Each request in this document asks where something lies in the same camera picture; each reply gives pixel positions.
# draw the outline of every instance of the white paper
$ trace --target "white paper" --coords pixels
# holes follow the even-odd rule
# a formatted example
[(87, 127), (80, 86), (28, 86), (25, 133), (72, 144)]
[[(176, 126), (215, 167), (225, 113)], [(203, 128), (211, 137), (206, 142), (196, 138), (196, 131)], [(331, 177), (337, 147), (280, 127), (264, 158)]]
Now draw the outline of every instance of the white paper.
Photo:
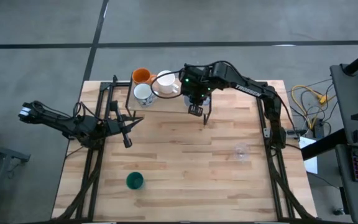
[[(316, 142), (316, 140), (301, 137), (299, 140), (299, 148), (302, 149), (302, 148), (304, 148), (312, 143), (315, 143), (315, 142)], [(311, 159), (308, 159), (307, 161), (304, 161), (304, 163), (305, 163), (306, 171), (308, 171), (310, 173), (317, 174), (317, 157), (316, 156)]]

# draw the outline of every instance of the concrete floor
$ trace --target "concrete floor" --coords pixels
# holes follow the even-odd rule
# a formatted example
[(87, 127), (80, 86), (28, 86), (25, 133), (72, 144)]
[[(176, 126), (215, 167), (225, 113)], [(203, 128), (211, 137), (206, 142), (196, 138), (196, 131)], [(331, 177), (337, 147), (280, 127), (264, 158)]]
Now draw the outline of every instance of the concrete floor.
[[(102, 0), (0, 0), (0, 44), (92, 43), (101, 6)], [(358, 40), (358, 0), (110, 0), (100, 38), (101, 43), (289, 40)], [(67, 140), (46, 126), (19, 122), (17, 114), (32, 100), (70, 113), (89, 54), (89, 49), (0, 49), (0, 145), (32, 154), (4, 184), (0, 222), (50, 218)], [(327, 79), (330, 65), (356, 57), (358, 45), (98, 49), (90, 80), (114, 74), (128, 80), (137, 67), (158, 72), (228, 60), (245, 76), (282, 79), (289, 90)], [(324, 92), (329, 84), (314, 88)], [(307, 96), (306, 103), (316, 102)], [(303, 126), (300, 117), (294, 121)], [(329, 122), (332, 131), (342, 128), (338, 117)], [(319, 156), (318, 165), (321, 177), (340, 185), (333, 152)], [(331, 214), (341, 207), (338, 190), (313, 176), (310, 183), (319, 217), (351, 221)]]

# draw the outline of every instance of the white mug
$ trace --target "white mug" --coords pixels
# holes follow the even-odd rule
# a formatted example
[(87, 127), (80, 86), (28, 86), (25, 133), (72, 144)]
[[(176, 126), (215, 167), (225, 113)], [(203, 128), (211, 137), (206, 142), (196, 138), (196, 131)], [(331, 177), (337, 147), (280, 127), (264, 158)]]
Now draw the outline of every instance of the white mug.
[(157, 96), (152, 93), (150, 86), (145, 83), (135, 86), (134, 96), (143, 108), (151, 106), (155, 99), (157, 99)]
[(179, 86), (175, 84), (175, 74), (164, 75), (161, 78), (159, 76), (170, 73), (171, 71), (164, 70), (157, 75), (158, 90), (164, 94), (170, 94), (172, 92), (178, 93)]

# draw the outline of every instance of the green cup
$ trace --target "green cup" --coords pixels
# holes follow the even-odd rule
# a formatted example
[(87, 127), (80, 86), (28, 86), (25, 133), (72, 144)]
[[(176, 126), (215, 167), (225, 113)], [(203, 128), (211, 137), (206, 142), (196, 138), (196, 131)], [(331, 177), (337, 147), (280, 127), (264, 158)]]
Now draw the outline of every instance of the green cup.
[(144, 186), (144, 178), (140, 172), (133, 172), (127, 176), (127, 186), (132, 190), (140, 190)]

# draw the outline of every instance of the wooden table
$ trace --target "wooden table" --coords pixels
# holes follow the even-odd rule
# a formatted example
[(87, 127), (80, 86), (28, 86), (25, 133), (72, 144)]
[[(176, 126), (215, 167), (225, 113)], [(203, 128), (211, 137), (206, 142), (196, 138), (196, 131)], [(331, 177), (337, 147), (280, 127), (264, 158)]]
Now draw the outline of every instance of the wooden table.
[[(92, 110), (99, 83), (85, 82), (82, 89), (81, 101)], [(268, 83), (289, 105), (284, 82)], [(114, 90), (113, 99), (119, 101), (122, 113), (127, 92), (124, 87)], [(190, 114), (138, 111), (137, 116), (145, 119), (129, 133), (132, 147), (124, 147), (121, 135), (106, 141), (94, 221), (277, 220), (253, 96), (233, 89), (214, 91), (213, 112), (206, 126)], [(290, 129), (284, 109), (282, 124)], [(234, 146), (240, 142), (250, 146), (243, 162), (234, 157)], [(68, 153), (79, 146), (71, 142)], [(291, 190), (316, 216), (301, 152), (288, 147), (283, 156)], [(65, 161), (52, 217), (59, 216), (78, 193), (85, 160), (86, 150), (82, 150)], [(143, 190), (126, 187), (125, 179), (133, 171), (145, 177)], [(282, 192), (280, 198), (286, 216)]]

